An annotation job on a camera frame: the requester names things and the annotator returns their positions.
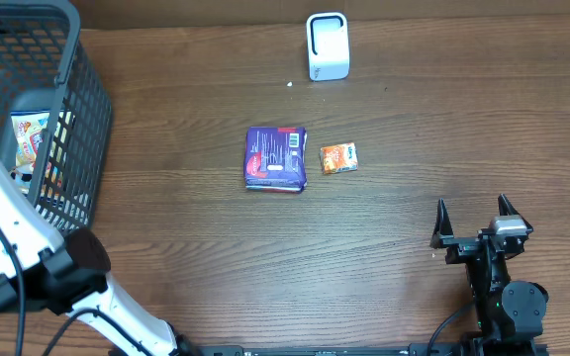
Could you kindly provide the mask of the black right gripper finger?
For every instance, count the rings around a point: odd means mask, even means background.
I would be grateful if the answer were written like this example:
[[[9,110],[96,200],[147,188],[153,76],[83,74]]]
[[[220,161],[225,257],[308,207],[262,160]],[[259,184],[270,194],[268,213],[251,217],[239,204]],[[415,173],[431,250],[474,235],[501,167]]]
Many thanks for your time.
[[[532,225],[514,208],[510,200],[505,194],[498,197],[499,215],[502,217],[515,216],[517,219],[523,221],[526,231],[533,232]]]
[[[437,203],[436,220],[429,246],[434,249],[446,248],[454,238],[449,214],[443,199]]]

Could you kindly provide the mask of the small orange snack packet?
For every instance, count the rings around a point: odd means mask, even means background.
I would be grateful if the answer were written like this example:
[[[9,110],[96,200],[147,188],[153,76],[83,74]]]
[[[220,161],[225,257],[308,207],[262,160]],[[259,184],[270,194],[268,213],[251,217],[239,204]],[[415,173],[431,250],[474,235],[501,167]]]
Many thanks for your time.
[[[355,171],[358,168],[357,150],[353,142],[324,146],[320,149],[324,174]]]

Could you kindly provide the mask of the purple red pad package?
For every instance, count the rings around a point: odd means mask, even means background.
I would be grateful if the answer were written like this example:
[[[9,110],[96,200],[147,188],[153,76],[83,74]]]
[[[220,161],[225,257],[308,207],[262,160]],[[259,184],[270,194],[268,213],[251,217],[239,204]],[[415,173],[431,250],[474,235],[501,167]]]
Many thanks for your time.
[[[244,151],[248,190],[301,193],[307,185],[304,127],[250,127]]]

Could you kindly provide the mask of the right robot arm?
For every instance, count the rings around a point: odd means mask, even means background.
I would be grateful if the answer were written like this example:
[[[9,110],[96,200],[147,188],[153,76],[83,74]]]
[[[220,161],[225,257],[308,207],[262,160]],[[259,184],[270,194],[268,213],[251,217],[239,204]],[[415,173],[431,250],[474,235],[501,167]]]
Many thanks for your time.
[[[548,292],[537,283],[512,280],[507,268],[509,260],[524,253],[533,227],[505,195],[499,196],[498,204],[499,214],[488,227],[474,237],[456,237],[440,200],[430,246],[446,251],[446,263],[466,267],[480,331],[464,335],[459,352],[537,355],[540,347],[534,339],[543,332]]]

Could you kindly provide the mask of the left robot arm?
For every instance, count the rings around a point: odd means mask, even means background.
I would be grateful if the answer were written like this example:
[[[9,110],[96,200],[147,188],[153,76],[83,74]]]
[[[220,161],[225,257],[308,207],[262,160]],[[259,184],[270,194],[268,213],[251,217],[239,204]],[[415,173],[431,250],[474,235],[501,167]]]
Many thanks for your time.
[[[77,37],[0,31],[0,312],[82,321],[123,355],[192,355],[111,272],[90,225],[113,112]]]

